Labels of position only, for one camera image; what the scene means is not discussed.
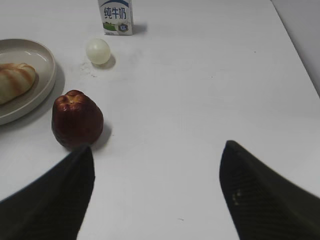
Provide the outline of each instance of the white milk carton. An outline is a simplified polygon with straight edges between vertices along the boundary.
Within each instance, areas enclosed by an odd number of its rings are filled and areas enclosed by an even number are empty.
[[[131,0],[98,0],[105,35],[132,35]]]

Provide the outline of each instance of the ceramic plate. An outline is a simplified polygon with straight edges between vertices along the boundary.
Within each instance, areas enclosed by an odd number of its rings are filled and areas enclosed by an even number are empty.
[[[0,105],[0,125],[14,121],[36,108],[50,93],[56,81],[56,62],[44,45],[26,39],[0,40],[0,64],[26,63],[37,73],[31,89]]]

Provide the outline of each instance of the dark red wax apple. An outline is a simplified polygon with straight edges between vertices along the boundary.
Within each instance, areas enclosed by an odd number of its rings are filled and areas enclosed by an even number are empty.
[[[58,97],[52,108],[52,132],[66,148],[94,143],[104,128],[100,108],[83,92],[68,91]]]

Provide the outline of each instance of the white table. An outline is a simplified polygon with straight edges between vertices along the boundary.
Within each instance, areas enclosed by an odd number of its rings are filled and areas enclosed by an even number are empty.
[[[51,107],[71,89],[101,108],[112,136],[93,147],[96,181],[79,240],[236,240],[218,178],[226,140],[320,195],[320,101],[269,0],[134,0],[133,36],[103,36],[91,0],[0,3],[2,38],[49,47],[56,86],[0,127],[0,198],[67,151]],[[85,57],[105,39],[116,63]]]

